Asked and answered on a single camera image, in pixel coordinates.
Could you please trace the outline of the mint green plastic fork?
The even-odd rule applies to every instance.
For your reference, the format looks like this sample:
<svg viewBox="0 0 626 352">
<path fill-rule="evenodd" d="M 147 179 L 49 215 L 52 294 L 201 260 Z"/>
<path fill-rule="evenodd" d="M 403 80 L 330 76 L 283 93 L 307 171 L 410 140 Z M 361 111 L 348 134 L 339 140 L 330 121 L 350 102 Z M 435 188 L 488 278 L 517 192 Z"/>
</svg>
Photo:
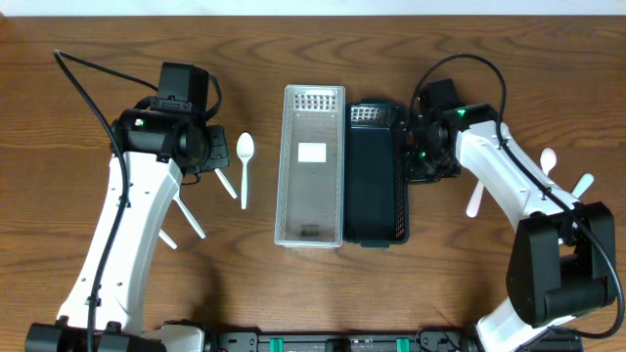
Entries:
<svg viewBox="0 0 626 352">
<path fill-rule="evenodd" d="M 575 187 L 573 188 L 571 194 L 580 198 L 595 182 L 595 177 L 591 173 L 585 173 L 581 176 Z"/>
</svg>

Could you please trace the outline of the pink plastic spoon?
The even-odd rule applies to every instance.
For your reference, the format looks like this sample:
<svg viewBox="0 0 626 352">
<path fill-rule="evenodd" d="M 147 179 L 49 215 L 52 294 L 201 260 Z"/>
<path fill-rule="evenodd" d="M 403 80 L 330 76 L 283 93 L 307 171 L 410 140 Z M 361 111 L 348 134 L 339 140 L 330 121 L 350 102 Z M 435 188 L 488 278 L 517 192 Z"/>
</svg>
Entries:
<svg viewBox="0 0 626 352">
<path fill-rule="evenodd" d="M 551 148 L 545 148 L 540 154 L 540 166 L 546 176 L 556 167 L 558 162 L 556 152 Z"/>
</svg>

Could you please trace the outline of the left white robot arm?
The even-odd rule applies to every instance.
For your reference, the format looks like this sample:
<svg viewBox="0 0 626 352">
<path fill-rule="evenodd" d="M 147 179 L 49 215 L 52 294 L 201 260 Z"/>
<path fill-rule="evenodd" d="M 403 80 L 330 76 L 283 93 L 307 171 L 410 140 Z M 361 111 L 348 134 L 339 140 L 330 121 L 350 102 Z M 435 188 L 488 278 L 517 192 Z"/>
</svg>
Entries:
<svg viewBox="0 0 626 352">
<path fill-rule="evenodd" d="M 227 166 L 224 129 L 189 113 L 125 110 L 114 135 L 110 177 L 87 257 L 52 325 L 31 325 L 27 351 L 215 351 L 211 329 L 188 320 L 145 331 L 144 298 L 171 203 L 199 236 L 181 200 L 183 178 Z"/>
</svg>

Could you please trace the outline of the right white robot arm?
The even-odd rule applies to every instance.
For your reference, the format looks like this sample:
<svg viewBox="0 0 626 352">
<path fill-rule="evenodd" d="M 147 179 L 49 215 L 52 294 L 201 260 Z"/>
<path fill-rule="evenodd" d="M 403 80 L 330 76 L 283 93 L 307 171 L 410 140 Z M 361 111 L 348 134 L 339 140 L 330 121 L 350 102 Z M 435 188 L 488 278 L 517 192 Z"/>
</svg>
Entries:
<svg viewBox="0 0 626 352">
<path fill-rule="evenodd" d="M 409 114 L 409 180 L 470 171 L 510 221 L 507 296 L 463 338 L 465 351 L 518 351 L 549 334 L 605 339 L 625 318 L 615 225 L 601 202 L 563 190 L 519 147 L 491 106 L 447 103 Z"/>
</svg>

